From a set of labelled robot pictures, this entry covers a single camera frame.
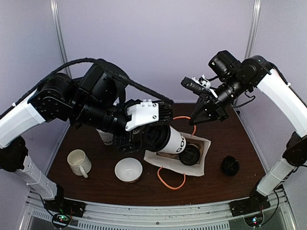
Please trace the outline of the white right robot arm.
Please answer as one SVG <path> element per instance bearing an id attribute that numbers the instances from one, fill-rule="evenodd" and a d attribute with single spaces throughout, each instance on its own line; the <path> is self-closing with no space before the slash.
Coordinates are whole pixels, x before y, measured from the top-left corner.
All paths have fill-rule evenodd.
<path id="1" fill-rule="evenodd" d="M 191 125 L 224 121 L 226 108 L 245 92 L 256 90 L 264 95 L 243 114 L 264 149 L 271 153 L 283 150 L 283 154 L 246 200 L 246 208 L 252 212 L 307 160 L 307 57 L 293 51 L 272 56 L 277 64 L 260 55 L 238 60 L 227 50 L 219 51 L 208 64 L 221 82 L 217 88 L 211 89 L 204 76 L 185 77 L 181 83 L 198 96 Z"/>

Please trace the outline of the black coffee cup lid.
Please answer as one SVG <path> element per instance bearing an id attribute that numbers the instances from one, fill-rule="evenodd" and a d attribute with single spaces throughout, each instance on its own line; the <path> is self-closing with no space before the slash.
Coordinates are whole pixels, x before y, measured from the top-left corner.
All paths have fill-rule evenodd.
<path id="1" fill-rule="evenodd" d="M 195 144 L 188 144 L 185 149 L 179 154 L 181 163 L 187 166 L 196 164 L 200 159 L 200 149 Z"/>

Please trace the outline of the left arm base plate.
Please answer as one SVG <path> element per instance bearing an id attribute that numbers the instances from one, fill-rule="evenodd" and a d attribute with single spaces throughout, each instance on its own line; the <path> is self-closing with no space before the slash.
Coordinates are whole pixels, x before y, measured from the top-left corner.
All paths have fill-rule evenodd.
<path id="1" fill-rule="evenodd" d="M 79 218 L 83 217 L 86 208 L 84 202 L 66 198 L 60 202 L 56 200 L 44 200 L 44 202 L 47 210 Z"/>

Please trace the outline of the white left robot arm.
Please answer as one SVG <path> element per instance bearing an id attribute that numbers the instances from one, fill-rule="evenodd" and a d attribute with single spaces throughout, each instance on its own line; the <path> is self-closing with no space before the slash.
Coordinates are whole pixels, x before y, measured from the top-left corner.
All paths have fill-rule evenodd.
<path id="1" fill-rule="evenodd" d="M 83 77 L 72 79 L 63 68 L 90 63 Z M 28 154 L 22 134 L 55 119 L 88 125 L 109 133 L 124 133 L 126 87 L 152 93 L 121 68 L 103 59 L 80 58 L 58 67 L 0 116 L 0 167 L 19 173 L 44 201 L 59 213 L 69 209 L 63 188 L 46 178 Z"/>

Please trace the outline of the brown pulp cup carrier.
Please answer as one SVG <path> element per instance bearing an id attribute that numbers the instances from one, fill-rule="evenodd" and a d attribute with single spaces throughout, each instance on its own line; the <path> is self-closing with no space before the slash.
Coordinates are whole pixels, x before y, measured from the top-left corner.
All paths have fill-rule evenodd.
<path id="1" fill-rule="evenodd" d="M 201 144 L 197 144 L 197 143 L 188 143 L 188 144 L 195 144 L 195 145 L 197 145 L 198 148 L 200 149 L 200 154 L 202 156 L 202 152 L 204 150 L 204 147 Z M 159 152 L 159 153 L 157 153 L 157 155 L 158 156 L 162 156 L 162 157 L 166 157 L 166 158 L 171 158 L 171 159 L 179 160 L 179 154 L 169 154 L 169 153 Z"/>

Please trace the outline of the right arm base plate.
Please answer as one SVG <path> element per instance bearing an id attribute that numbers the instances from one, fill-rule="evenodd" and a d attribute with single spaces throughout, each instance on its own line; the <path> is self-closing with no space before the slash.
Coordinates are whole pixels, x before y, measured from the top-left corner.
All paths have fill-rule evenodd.
<path id="1" fill-rule="evenodd" d="M 233 217 L 247 215 L 254 212 L 260 212 L 263 209 L 271 207 L 268 199 L 256 199 L 248 197 L 241 200 L 234 200 L 229 203 Z"/>

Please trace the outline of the white paper takeout bag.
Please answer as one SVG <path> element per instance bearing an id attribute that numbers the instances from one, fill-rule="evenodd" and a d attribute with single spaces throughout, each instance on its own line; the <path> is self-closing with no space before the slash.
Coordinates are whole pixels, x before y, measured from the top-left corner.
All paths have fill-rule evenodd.
<path id="1" fill-rule="evenodd" d="M 196 176 L 196 177 L 201 177 L 201 176 L 205 175 L 205 172 L 204 172 L 205 158 L 206 158 L 207 152 L 210 148 L 211 141 L 207 140 L 205 138 L 200 138 L 200 137 L 195 136 L 196 130 L 197 130 L 197 126 L 195 125 L 192 134 L 180 132 L 186 138 L 187 144 L 188 143 L 197 143 L 197 144 L 201 144 L 204 147 L 200 162 L 195 164 L 195 165 L 187 166 L 187 165 L 182 164 L 180 162 L 180 160 L 175 160 L 175 159 L 171 159 L 171 158 L 158 156 L 157 155 L 157 153 L 159 153 L 158 151 L 152 152 L 152 151 L 147 150 L 145 152 L 144 160 L 159 168 L 158 171 L 157 171 L 158 179 L 167 188 L 169 188 L 171 190 L 180 189 L 185 184 L 187 175 L 188 176 Z M 168 170 L 174 171 L 176 173 L 182 174 L 184 176 L 182 184 L 179 185 L 178 187 L 172 187 L 172 186 L 168 185 L 162 179 L 162 177 L 160 176 L 160 171 L 162 169 L 168 169 Z"/>

